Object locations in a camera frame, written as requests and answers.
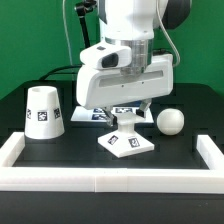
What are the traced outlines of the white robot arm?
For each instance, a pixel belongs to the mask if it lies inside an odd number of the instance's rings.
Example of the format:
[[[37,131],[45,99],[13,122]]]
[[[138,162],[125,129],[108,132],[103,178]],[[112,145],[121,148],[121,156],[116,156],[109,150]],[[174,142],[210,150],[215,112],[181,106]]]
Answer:
[[[76,98],[86,109],[100,108],[109,124],[116,105],[140,103],[144,116],[151,100],[173,89],[178,51],[153,49],[154,31],[177,28],[192,0],[97,0],[101,41],[80,53]]]

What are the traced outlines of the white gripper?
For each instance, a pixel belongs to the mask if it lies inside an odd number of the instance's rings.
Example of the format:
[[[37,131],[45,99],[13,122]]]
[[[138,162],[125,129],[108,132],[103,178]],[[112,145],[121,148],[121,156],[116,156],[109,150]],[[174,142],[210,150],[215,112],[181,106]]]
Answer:
[[[122,75],[119,69],[96,70],[84,65],[77,76],[77,102],[86,109],[104,107],[110,127],[116,124],[116,117],[108,106],[144,100],[137,114],[145,117],[150,99],[168,95],[173,89],[172,62],[171,54],[153,56],[152,63],[137,76]]]

